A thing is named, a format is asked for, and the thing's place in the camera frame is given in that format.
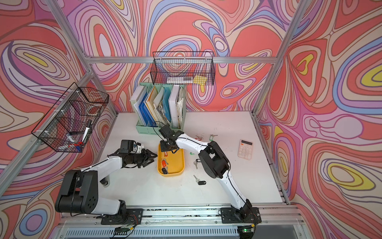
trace yellow tray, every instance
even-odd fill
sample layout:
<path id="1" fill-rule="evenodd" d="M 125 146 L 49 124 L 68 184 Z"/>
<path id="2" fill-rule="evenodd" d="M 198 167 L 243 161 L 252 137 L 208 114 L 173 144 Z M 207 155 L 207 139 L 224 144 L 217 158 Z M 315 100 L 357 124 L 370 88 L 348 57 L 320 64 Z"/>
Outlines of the yellow tray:
<path id="1" fill-rule="evenodd" d="M 168 174 L 163 174 L 162 172 L 162 158 L 166 159 L 168 165 Z M 160 150 L 160 145 L 158 145 L 158 161 L 157 170 L 163 177 L 173 177 L 178 176 L 185 170 L 185 155 L 183 149 L 179 149 L 176 153 L 171 151 L 167 152 L 167 157 L 165 153 Z"/>

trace calculator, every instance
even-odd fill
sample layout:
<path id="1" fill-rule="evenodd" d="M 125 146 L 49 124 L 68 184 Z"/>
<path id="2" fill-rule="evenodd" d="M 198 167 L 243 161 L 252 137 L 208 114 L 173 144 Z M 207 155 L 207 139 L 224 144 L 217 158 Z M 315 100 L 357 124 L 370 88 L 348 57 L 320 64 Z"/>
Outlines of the calculator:
<path id="1" fill-rule="evenodd" d="M 240 158 L 251 160 L 253 142 L 240 140 L 238 156 Z"/>

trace metal bracket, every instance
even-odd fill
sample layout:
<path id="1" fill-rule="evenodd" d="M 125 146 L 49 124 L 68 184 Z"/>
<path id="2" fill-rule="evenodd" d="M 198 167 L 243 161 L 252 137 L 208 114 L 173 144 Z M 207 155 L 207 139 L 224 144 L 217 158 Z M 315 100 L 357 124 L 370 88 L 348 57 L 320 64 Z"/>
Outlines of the metal bracket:
<path id="1" fill-rule="evenodd" d="M 260 212 L 259 208 L 252 207 L 252 213 L 250 213 L 243 221 L 237 220 L 235 217 L 235 210 L 230 207 L 230 208 L 220 208 L 220 212 L 222 214 L 222 223 L 227 224 L 227 223 L 253 223 L 255 225 L 261 223 L 261 217 L 260 217 Z"/>

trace folder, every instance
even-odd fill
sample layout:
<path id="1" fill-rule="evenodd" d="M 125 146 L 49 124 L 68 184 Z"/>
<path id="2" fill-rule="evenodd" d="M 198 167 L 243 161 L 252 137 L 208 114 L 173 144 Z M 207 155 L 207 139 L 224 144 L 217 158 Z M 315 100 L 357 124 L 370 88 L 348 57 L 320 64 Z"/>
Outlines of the folder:
<path id="1" fill-rule="evenodd" d="M 157 114 L 154 111 L 154 99 L 155 99 L 155 97 L 157 95 L 158 95 L 158 91 L 155 88 L 155 86 L 153 86 L 152 89 L 149 92 L 147 100 L 145 101 L 145 105 L 146 105 L 146 107 L 148 109 L 148 112 L 151 115 L 151 118 L 153 119 L 153 123 L 155 123 L 155 121 L 159 121 L 158 116 L 157 116 Z"/>
<path id="2" fill-rule="evenodd" d="M 143 117 L 145 118 L 145 120 L 147 122 L 147 124 L 145 126 L 153 126 L 154 120 L 153 120 L 152 116 L 150 115 L 150 112 L 148 111 L 146 104 L 145 104 L 148 96 L 149 96 L 149 94 L 146 93 L 144 99 L 142 100 L 141 104 L 139 105 L 139 108 L 142 112 Z"/>
<path id="3" fill-rule="evenodd" d="M 164 94 L 165 88 L 161 88 L 157 97 L 155 97 L 153 105 L 154 105 L 154 111 L 159 119 L 160 122 L 162 122 L 163 125 L 167 124 L 167 120 L 165 119 L 164 116 L 164 111 L 163 111 L 163 104 L 162 104 L 162 99 L 163 99 L 163 94 Z"/>
<path id="4" fill-rule="evenodd" d="M 168 105 L 171 113 L 171 123 L 174 128 L 179 128 L 178 111 L 176 109 L 176 103 L 178 102 L 179 85 L 173 85 L 170 98 L 168 99 Z"/>
<path id="5" fill-rule="evenodd" d="M 178 102 L 176 103 L 176 110 L 177 110 L 177 116 L 178 116 L 178 124 L 179 124 L 179 128 L 181 128 L 182 126 L 182 121 L 183 121 L 183 104 L 184 104 L 184 93 L 185 93 L 185 90 L 181 87 L 179 89 L 179 96 L 178 96 Z"/>
<path id="6" fill-rule="evenodd" d="M 168 105 L 168 99 L 170 98 L 170 94 L 171 94 L 171 89 L 166 87 L 163 93 L 162 104 L 163 104 L 163 110 L 165 112 L 165 116 L 168 122 L 171 122 L 170 107 Z"/>
<path id="7" fill-rule="evenodd" d="M 134 109 L 137 111 L 138 116 L 139 116 L 138 118 L 140 119 L 139 124 L 143 125 L 143 126 L 147 126 L 147 122 L 148 122 L 145 114 L 143 113 L 142 107 L 141 107 L 143 105 L 144 99 L 146 97 L 147 97 L 147 87 L 145 86 L 144 91 L 142 92 L 141 96 L 139 97 L 137 102 L 134 104 Z"/>
<path id="8" fill-rule="evenodd" d="M 142 94 L 144 94 L 144 92 L 147 92 L 147 87 L 146 86 L 142 86 L 142 85 L 139 85 L 133 95 L 131 96 L 130 98 L 130 103 L 131 103 L 131 108 L 132 110 L 138 115 L 138 121 L 139 121 L 139 125 L 144 125 L 143 121 L 142 121 L 142 118 L 141 116 L 139 115 L 138 113 L 138 110 L 137 108 L 139 108 L 139 104 L 137 105 L 137 108 L 134 106 L 138 100 L 140 99 L 140 97 L 142 96 Z"/>

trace paper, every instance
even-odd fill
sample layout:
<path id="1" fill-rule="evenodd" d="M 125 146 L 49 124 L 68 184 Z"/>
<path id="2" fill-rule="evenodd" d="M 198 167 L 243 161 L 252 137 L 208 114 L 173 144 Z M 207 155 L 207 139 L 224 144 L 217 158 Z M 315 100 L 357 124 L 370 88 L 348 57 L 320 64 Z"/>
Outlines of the paper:
<path id="1" fill-rule="evenodd" d="M 154 102 L 153 102 L 153 105 L 154 105 L 154 111 L 159 119 L 159 121 L 165 125 L 165 124 L 170 124 L 167 122 L 167 119 L 165 117 L 165 114 L 164 114 L 164 110 L 163 110 L 163 95 L 164 95 L 164 91 L 165 91 L 165 88 L 161 88 L 157 97 L 155 97 L 154 99 Z"/>
<path id="2" fill-rule="evenodd" d="M 179 89 L 179 97 L 178 97 L 178 102 L 176 103 L 176 110 L 178 112 L 178 128 L 181 128 L 182 126 L 182 121 L 183 121 L 183 103 L 184 103 L 184 97 L 183 97 L 184 89 L 181 87 Z"/>

